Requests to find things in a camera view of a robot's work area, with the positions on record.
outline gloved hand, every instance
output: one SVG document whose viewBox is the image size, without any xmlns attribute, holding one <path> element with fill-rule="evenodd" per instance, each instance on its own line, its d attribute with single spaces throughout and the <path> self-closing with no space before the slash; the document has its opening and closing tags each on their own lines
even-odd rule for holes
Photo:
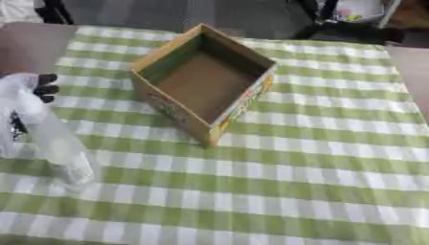
<svg viewBox="0 0 429 245">
<path fill-rule="evenodd" d="M 57 85 L 51 84 L 57 80 L 56 74 L 42 74 L 38 76 L 38 84 L 34 89 L 34 94 L 42 99 L 45 103 L 50 103 L 54 101 L 54 94 L 58 93 L 59 87 Z M 12 124 L 13 126 L 23 133 L 27 133 L 27 128 L 19 120 L 18 116 L 12 114 Z"/>
</svg>

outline chair leg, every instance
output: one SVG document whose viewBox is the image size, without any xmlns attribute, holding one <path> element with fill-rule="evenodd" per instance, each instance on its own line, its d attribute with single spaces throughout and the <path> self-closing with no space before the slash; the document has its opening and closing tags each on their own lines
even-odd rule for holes
<svg viewBox="0 0 429 245">
<path fill-rule="evenodd" d="M 45 0 L 45 7 L 36 10 L 45 23 L 73 25 L 75 22 L 61 0 Z"/>
<path fill-rule="evenodd" d="M 75 21 L 73 21 L 72 15 L 70 14 L 70 12 L 67 11 L 62 1 L 58 1 L 58 5 L 56 6 L 56 9 L 58 13 L 62 16 L 62 18 L 64 19 L 67 25 L 75 24 Z"/>
</svg>

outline cardboard box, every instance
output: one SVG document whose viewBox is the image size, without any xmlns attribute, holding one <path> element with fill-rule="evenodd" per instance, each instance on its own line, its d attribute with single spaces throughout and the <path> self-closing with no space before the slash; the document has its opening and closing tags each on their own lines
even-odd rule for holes
<svg viewBox="0 0 429 245">
<path fill-rule="evenodd" d="M 206 25 L 177 36 L 131 67 L 143 100 L 204 145 L 273 81 L 275 62 Z"/>
</svg>

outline printed graphic on box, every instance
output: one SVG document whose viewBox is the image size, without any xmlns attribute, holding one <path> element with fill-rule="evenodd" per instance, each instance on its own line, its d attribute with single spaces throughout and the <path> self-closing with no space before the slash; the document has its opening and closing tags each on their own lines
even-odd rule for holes
<svg viewBox="0 0 429 245">
<path fill-rule="evenodd" d="M 220 135 L 228 127 L 228 124 L 233 122 L 249 105 L 255 101 L 262 93 L 266 92 L 269 86 L 273 83 L 273 74 L 270 74 L 264 81 L 260 82 L 255 88 L 247 91 L 241 98 L 238 106 L 232 108 L 232 112 L 221 122 L 213 126 L 210 133 L 210 142 L 212 145 L 220 138 Z"/>
<path fill-rule="evenodd" d="M 171 103 L 167 98 L 160 95 L 149 94 L 149 99 L 152 101 L 154 107 L 160 110 L 163 114 L 178 123 L 185 123 L 186 116 L 175 104 Z"/>
</svg>

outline gingham tablecloth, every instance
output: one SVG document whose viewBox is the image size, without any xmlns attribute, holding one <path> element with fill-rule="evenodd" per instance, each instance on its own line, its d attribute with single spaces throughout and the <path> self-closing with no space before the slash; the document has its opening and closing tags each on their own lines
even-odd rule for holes
<svg viewBox="0 0 429 245">
<path fill-rule="evenodd" d="M 275 84 L 205 149 L 126 71 L 174 36 L 79 28 L 54 107 L 103 176 L 67 192 L 22 144 L 0 164 L 0 244 L 429 243 L 429 130 L 383 48 L 241 39 Z"/>
</svg>

